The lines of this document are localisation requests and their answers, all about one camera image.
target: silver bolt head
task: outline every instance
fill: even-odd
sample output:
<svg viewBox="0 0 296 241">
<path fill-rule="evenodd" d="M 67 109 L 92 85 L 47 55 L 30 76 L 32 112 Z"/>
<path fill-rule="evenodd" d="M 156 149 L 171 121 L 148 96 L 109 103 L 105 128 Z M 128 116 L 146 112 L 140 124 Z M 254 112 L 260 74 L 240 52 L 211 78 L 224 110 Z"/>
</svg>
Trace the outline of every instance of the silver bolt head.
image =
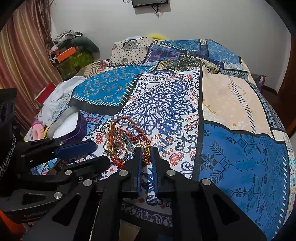
<svg viewBox="0 0 296 241">
<path fill-rule="evenodd" d="M 85 185 L 86 187 L 90 186 L 92 184 L 92 180 L 90 179 L 86 179 L 83 181 L 83 185 Z"/>
<path fill-rule="evenodd" d="M 127 174 L 128 174 L 128 171 L 127 170 L 121 170 L 119 172 L 119 175 L 122 176 L 122 177 L 126 176 Z"/>
<path fill-rule="evenodd" d="M 55 198 L 55 199 L 60 199 L 62 196 L 63 196 L 63 194 L 62 194 L 61 192 L 56 192 L 56 193 L 54 194 L 54 198 Z"/>
<path fill-rule="evenodd" d="M 166 173 L 167 173 L 168 176 L 173 176 L 173 175 L 176 174 L 176 172 L 174 170 L 172 170 L 172 169 L 167 170 Z"/>
<path fill-rule="evenodd" d="M 67 176 L 69 176 L 69 175 L 72 174 L 72 171 L 71 171 L 71 170 L 67 170 L 67 171 L 65 171 L 65 174 L 66 174 Z"/>
<path fill-rule="evenodd" d="M 209 179 L 202 179 L 202 184 L 205 186 L 209 186 L 211 184 L 211 181 Z"/>
</svg>

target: striped curtain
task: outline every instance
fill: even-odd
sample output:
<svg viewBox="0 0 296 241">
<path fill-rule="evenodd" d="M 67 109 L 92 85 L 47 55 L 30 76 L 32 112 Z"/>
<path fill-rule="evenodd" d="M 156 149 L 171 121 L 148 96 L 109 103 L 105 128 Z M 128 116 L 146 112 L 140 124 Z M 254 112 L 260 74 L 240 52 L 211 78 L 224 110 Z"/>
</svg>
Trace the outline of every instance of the striped curtain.
<svg viewBox="0 0 296 241">
<path fill-rule="evenodd" d="M 26 0 L 0 32 L 0 88 L 17 88 L 15 117 L 24 130 L 38 113 L 34 98 L 62 81 L 47 53 L 50 31 L 49 0 Z"/>
</svg>

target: bed sheet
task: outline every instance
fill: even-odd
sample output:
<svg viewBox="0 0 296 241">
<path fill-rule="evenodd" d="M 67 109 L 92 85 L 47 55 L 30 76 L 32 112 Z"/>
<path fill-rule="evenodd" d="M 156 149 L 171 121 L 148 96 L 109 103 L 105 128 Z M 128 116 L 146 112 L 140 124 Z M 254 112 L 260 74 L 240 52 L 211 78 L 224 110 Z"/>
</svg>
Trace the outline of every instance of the bed sheet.
<svg viewBox="0 0 296 241">
<path fill-rule="evenodd" d="M 213 181 L 268 240 L 292 211 L 296 160 L 288 135 L 243 60 L 211 39 L 117 42 L 105 72 L 77 86 L 69 105 L 108 113 L 107 123 L 134 120 L 171 169 Z M 87 139 L 98 149 L 85 159 L 100 156 L 102 125 Z M 110 165 L 98 180 L 119 170 Z M 155 196 L 152 172 L 142 168 L 140 196 L 121 210 L 173 227 L 171 200 Z"/>
</svg>

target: white wall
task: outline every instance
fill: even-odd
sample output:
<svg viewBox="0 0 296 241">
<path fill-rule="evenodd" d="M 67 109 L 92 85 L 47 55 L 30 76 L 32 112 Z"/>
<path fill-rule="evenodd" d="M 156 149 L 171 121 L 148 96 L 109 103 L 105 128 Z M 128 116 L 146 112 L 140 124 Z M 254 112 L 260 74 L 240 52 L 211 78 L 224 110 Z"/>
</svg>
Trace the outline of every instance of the white wall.
<svg viewBox="0 0 296 241">
<path fill-rule="evenodd" d="M 294 133 L 294 135 L 292 135 L 292 137 L 290 138 L 293 150 L 295 151 L 296 154 L 296 133 Z"/>
<path fill-rule="evenodd" d="M 55 0 L 51 14 L 58 33 L 75 30 L 110 58 L 111 47 L 128 36 L 151 33 L 166 39 L 211 38 L 246 62 L 252 73 L 266 75 L 276 89 L 289 59 L 290 33 L 264 0 L 170 0 L 159 18 L 151 7 L 134 9 L 122 0 Z"/>
<path fill-rule="evenodd" d="M 58 36 L 58 33 L 57 33 L 57 30 L 55 28 L 55 25 L 54 25 L 54 22 L 53 22 L 52 18 L 51 18 L 51 21 L 52 21 L 52 30 L 50 32 L 50 35 L 52 37 L 52 40 L 54 40 Z"/>
</svg>

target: pillow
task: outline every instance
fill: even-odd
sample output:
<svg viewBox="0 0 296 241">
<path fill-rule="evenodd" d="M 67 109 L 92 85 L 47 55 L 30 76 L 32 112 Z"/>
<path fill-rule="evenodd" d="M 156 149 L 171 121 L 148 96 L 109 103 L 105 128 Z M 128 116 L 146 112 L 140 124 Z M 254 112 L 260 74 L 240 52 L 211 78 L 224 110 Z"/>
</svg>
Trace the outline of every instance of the pillow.
<svg viewBox="0 0 296 241">
<path fill-rule="evenodd" d="M 116 42 L 108 66 L 143 64 L 149 46 L 158 40 L 142 37 Z"/>
</svg>

